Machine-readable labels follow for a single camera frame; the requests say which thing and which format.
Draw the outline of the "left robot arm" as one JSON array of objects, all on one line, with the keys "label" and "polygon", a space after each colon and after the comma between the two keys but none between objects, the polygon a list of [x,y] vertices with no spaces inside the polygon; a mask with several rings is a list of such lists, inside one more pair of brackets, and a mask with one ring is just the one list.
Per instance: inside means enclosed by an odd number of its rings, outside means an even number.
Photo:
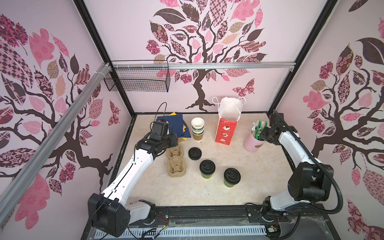
[{"label": "left robot arm", "polygon": [[120,237],[129,224],[150,219],[155,204],[140,200],[127,206],[135,184],[146,168],[166,149],[176,147],[178,137],[169,132],[165,121],[153,122],[152,129],[134,147],[128,164],[100,194],[92,194],[88,200],[88,224],[114,237]]}]

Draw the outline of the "black cup lid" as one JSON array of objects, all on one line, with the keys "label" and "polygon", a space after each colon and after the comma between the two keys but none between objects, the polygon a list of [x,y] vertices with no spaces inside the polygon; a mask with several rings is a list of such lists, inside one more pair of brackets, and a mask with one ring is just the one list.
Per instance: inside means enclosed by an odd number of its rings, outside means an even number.
[{"label": "black cup lid", "polygon": [[211,160],[203,160],[201,163],[200,163],[200,172],[201,171],[214,171],[216,170],[216,165],[213,161]]},{"label": "black cup lid", "polygon": [[228,168],[224,172],[224,179],[227,181],[241,181],[241,174],[240,172],[235,168]]}]

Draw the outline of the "green paper coffee cup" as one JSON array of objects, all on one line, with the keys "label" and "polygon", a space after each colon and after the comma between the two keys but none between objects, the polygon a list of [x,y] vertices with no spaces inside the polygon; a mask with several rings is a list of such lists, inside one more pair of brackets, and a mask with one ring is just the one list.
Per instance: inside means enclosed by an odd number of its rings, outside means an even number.
[{"label": "green paper coffee cup", "polygon": [[209,179],[214,174],[214,171],[201,171],[201,175],[204,179]]}]

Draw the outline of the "pink cylinder holder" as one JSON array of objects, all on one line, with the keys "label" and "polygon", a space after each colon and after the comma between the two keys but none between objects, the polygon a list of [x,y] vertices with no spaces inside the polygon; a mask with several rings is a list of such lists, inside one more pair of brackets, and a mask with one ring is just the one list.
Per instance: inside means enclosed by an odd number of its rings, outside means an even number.
[{"label": "pink cylinder holder", "polygon": [[255,138],[252,133],[249,133],[247,138],[244,140],[243,146],[247,151],[254,153],[260,149],[264,142],[265,141],[263,140],[258,140]]}]

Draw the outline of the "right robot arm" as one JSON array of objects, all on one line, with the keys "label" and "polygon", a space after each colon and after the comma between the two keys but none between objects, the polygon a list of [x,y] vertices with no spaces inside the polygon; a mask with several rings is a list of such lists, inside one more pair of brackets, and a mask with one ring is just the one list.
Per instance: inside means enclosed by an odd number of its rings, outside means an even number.
[{"label": "right robot arm", "polygon": [[[270,125],[262,130],[261,138],[270,144],[281,146],[293,174],[284,192],[265,198],[262,204],[263,215],[295,213],[309,208],[330,215],[339,213],[344,199],[334,179],[334,169],[323,164],[309,151],[297,130],[286,123],[282,113],[271,112],[269,121]],[[317,206],[318,202],[329,199],[331,189],[336,192],[336,207],[327,210]]]}]

